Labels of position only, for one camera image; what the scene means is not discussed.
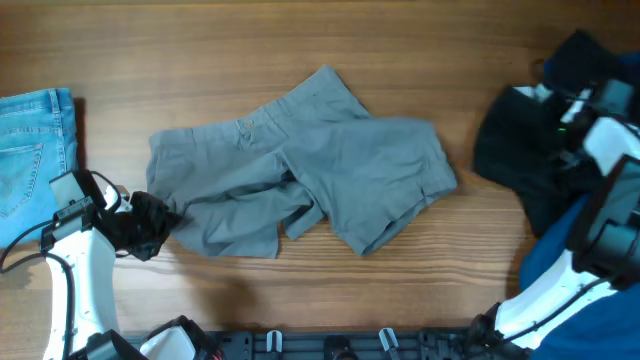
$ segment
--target wooden table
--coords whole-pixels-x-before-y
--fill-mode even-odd
[[[212,2],[0,7],[0,95],[71,87],[81,163],[143,190],[151,134],[241,117],[330,64],[374,115],[431,119],[460,186],[365,258],[322,222],[282,238],[277,260],[210,259],[172,239],[146,263],[118,260],[128,334],[180,314],[205,329],[466,324],[517,292],[534,242],[515,195],[470,170],[492,99],[531,82],[531,63],[577,27],[640,48],[631,1]],[[12,259],[34,247],[20,250]],[[42,262],[0,277],[0,358],[41,358],[50,287]]]

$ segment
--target shorts pocket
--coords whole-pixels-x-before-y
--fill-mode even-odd
[[[42,146],[0,149],[0,218],[7,218],[31,198]]]

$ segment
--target cable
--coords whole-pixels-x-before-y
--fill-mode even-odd
[[[47,226],[53,223],[53,220],[47,220],[44,222],[41,222],[38,225],[34,225],[32,227],[30,227],[29,229],[27,229],[25,232],[23,232],[22,234],[20,234],[15,240],[13,240],[11,242],[11,244],[9,244],[9,246],[7,246],[6,249],[4,249],[4,252],[2,253],[2,256],[0,257],[0,274],[4,274],[6,272],[9,272],[11,270],[13,270],[16,266],[19,266],[21,264],[23,264],[26,261],[29,261],[31,259],[35,259],[36,257],[42,257],[40,254],[32,254],[29,256],[26,256],[18,261],[16,261],[15,263],[11,264],[8,268],[4,268],[4,261],[7,258],[7,255],[9,255],[9,252],[11,251],[11,249],[13,249],[14,246],[16,246],[16,244],[18,242],[20,242],[20,240],[22,240],[25,236],[31,234],[34,230],[37,230],[43,226]]]
[[[593,101],[589,101],[589,99],[585,99],[582,98],[580,95],[576,95],[574,93],[572,93],[571,91],[568,90],[564,90],[560,87],[557,87],[553,84],[551,84],[550,82],[542,82],[542,84],[547,87],[548,89],[550,89],[551,91],[557,92],[558,94],[564,96],[567,99],[573,100],[573,101],[581,101],[584,103],[584,106],[588,106],[592,109],[596,109],[596,103]],[[638,131],[640,130],[636,130],[634,128],[632,128],[631,126],[629,126],[629,124],[624,121],[623,119],[620,119],[619,116],[615,116],[613,114],[607,115],[608,118],[611,118],[615,121],[617,121],[620,125],[622,125],[623,127],[625,127],[630,133],[631,135],[633,135],[636,139],[640,140],[640,134],[638,134]]]
[[[610,280],[610,278],[606,277],[606,278],[597,279],[597,280],[594,280],[594,281],[588,283],[585,287],[583,287],[582,289],[580,289],[580,291],[578,291],[575,295],[573,295],[573,297],[571,297],[571,299],[569,299],[562,306],[557,308],[554,312],[549,314],[549,316],[547,316],[546,318],[544,318],[540,322],[535,323],[531,327],[529,327],[527,329],[524,329],[524,330],[520,331],[519,333],[516,333],[515,335],[509,336],[508,338],[505,338],[504,340],[501,341],[501,343],[502,344],[506,344],[506,343],[512,342],[513,340],[521,338],[521,337],[523,337],[523,336],[525,336],[525,335],[527,335],[527,334],[529,334],[529,333],[531,333],[533,331],[536,331],[539,328],[545,326],[549,321],[555,319],[558,315],[560,315],[562,312],[567,310],[571,305],[573,305],[576,301],[578,301],[578,299],[583,297],[587,292],[589,292],[589,290],[593,289],[594,287],[596,287],[596,286],[598,286],[600,284],[604,284],[604,283],[608,282],[609,280]]]
[[[11,249],[13,249],[14,246],[16,246],[16,244],[18,242],[20,242],[20,240],[22,240],[25,236],[29,235],[31,232],[33,232],[34,230],[37,230],[43,226],[47,226],[52,224],[53,221],[52,220],[48,220],[45,222],[42,222],[38,225],[32,226],[31,228],[27,229],[25,232],[23,232],[22,234],[20,234],[15,240],[13,240],[11,242],[11,244],[9,244],[9,246],[7,246],[7,248],[4,250],[4,252],[2,253],[2,256],[0,257],[0,274],[6,274],[9,271],[15,269],[16,267],[24,264],[25,262],[29,261],[29,260],[33,260],[33,259],[37,259],[37,258],[49,258],[52,259],[54,261],[56,261],[57,263],[60,264],[60,266],[62,267],[62,271],[64,272],[66,281],[67,281],[67,314],[66,314],[66,320],[65,320],[65,331],[64,331],[64,346],[62,349],[62,359],[67,359],[71,353],[71,344],[73,343],[73,317],[74,317],[74,300],[75,300],[75,287],[74,287],[74,283],[73,283],[73,272],[71,271],[71,266],[69,266],[69,264],[66,263],[66,261],[64,261],[62,258],[53,255],[53,254],[49,254],[49,253],[45,253],[45,252],[41,252],[41,253],[36,253],[36,254],[31,254],[31,255],[27,255],[25,257],[23,257],[22,259],[14,262],[13,264],[9,265],[6,269],[4,268],[4,261],[6,260],[7,256],[9,255],[9,252],[11,251]]]
[[[503,339],[502,341],[500,341],[499,345],[504,345],[507,343],[510,343],[516,339],[519,339],[533,331],[537,331],[539,328],[543,327],[544,325],[546,325],[549,321],[555,319],[558,315],[560,315],[562,312],[564,312],[565,310],[567,310],[571,305],[573,305],[576,301],[578,301],[578,299],[580,299],[581,297],[583,297],[585,294],[587,294],[591,289],[593,289],[594,287],[604,284],[606,282],[612,282],[614,281],[617,277],[621,276],[622,274],[624,274],[624,272],[628,269],[629,264],[630,264],[630,259],[633,258],[633,256],[635,255],[637,249],[638,249],[638,243],[640,243],[640,234],[636,235],[636,237],[633,239],[633,241],[631,242],[631,245],[629,245],[629,249],[627,250],[626,254],[624,255],[624,257],[621,259],[620,261],[620,266],[618,267],[618,269],[616,271],[614,271],[610,276],[604,277],[604,278],[600,278],[600,279],[596,279],[590,283],[588,283],[586,286],[584,286],[583,288],[580,289],[580,291],[578,291],[575,295],[573,295],[571,297],[571,299],[569,299],[567,302],[565,302],[562,306],[560,306],[558,309],[556,309],[553,313],[549,314],[549,316],[547,316],[546,318],[544,318],[543,320],[541,320],[540,322],[535,323],[534,325],[530,326],[527,329],[524,329],[522,331],[520,331],[519,333],[516,333],[512,336],[509,336],[505,339]],[[476,356],[488,353],[489,349],[483,349],[483,351],[479,351],[477,353],[474,354],[469,354],[467,355],[467,357],[464,358],[464,360],[469,360],[472,359]]]
[[[111,182],[111,180],[107,179],[104,175],[100,174],[97,171],[91,171],[91,174],[102,178],[102,180],[104,180],[111,188],[113,188],[113,191],[116,192],[116,195],[117,195],[116,201],[111,205],[111,207],[109,207],[109,209],[105,210],[98,207],[96,208],[100,216],[99,216],[99,219],[95,219],[95,220],[103,224],[102,228],[104,229],[105,232],[109,232],[110,236],[119,237],[121,235],[118,231],[119,226],[117,224],[117,219],[113,215],[122,204],[122,197],[120,196],[120,192],[118,191],[118,188]]]

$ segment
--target black cloth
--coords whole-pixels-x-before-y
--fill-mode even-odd
[[[536,236],[602,178],[590,160],[563,169],[558,156],[568,134],[558,131],[559,107],[553,98],[541,104],[508,87],[491,106],[474,149],[474,171],[518,194]]]
[[[591,124],[560,131],[564,129],[560,118],[571,105],[567,94],[577,96],[582,89],[610,78],[633,85],[637,81],[616,56],[583,31],[567,39],[549,62],[544,82],[554,94],[541,103],[506,88],[480,126],[473,157],[476,173],[518,194],[536,236],[602,180],[595,162],[579,156]],[[639,92],[634,96],[632,117],[638,114]],[[566,155],[581,160],[568,160]]]

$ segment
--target blue jeans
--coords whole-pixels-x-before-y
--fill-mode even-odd
[[[77,167],[77,147],[69,89],[0,98],[0,248],[53,217],[58,205],[49,181]]]

